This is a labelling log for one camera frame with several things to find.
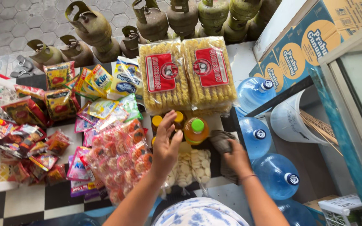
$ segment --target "bracelet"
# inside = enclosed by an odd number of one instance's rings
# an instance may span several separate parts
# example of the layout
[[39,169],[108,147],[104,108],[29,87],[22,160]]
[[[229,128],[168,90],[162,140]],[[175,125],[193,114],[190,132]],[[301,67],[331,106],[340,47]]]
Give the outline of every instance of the bracelet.
[[245,176],[245,177],[241,177],[240,181],[243,182],[243,181],[247,180],[250,177],[258,177],[258,176],[256,174],[248,175],[248,176]]

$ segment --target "gray cloth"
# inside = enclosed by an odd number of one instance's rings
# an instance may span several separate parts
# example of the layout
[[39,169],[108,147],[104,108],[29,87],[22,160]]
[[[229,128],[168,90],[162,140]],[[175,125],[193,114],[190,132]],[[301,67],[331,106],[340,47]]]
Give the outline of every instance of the gray cloth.
[[238,184],[239,181],[237,174],[232,169],[230,169],[223,156],[224,153],[233,151],[227,139],[236,140],[236,137],[233,134],[223,130],[212,130],[209,137],[210,142],[221,155],[220,174],[232,181],[234,184]]

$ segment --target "hand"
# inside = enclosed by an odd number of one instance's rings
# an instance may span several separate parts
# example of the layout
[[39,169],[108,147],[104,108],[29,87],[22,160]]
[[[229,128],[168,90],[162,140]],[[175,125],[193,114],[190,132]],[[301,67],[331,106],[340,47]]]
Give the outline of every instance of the hand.
[[253,174],[248,153],[244,150],[243,146],[236,140],[228,139],[228,141],[233,148],[233,152],[224,153],[227,165],[232,168],[239,177]]
[[153,145],[153,163],[151,172],[160,180],[165,180],[177,162],[178,149],[182,141],[183,133],[179,130],[171,140],[169,138],[174,131],[174,120],[177,114],[174,110],[168,112],[157,128],[156,139]]

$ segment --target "paved ground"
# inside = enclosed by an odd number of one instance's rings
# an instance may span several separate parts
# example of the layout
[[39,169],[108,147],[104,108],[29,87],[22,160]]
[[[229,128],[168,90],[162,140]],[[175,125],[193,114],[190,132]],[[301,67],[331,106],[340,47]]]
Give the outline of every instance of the paved ground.
[[[78,37],[64,14],[71,1],[74,0],[0,0],[0,56],[31,51],[27,42],[33,39],[62,46],[59,37],[66,34]],[[107,18],[114,37],[123,35],[124,26],[136,26],[133,1],[83,0]],[[157,0],[157,3],[165,12],[170,0]]]

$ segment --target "red label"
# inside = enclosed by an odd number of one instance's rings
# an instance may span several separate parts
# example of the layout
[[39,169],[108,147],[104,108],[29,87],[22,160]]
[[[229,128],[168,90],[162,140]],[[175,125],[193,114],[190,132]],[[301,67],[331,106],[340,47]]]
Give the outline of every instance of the red label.
[[149,92],[163,92],[175,89],[178,67],[171,54],[153,54],[145,58]]
[[199,76],[202,87],[227,85],[229,76],[223,51],[218,47],[195,51],[194,73]]

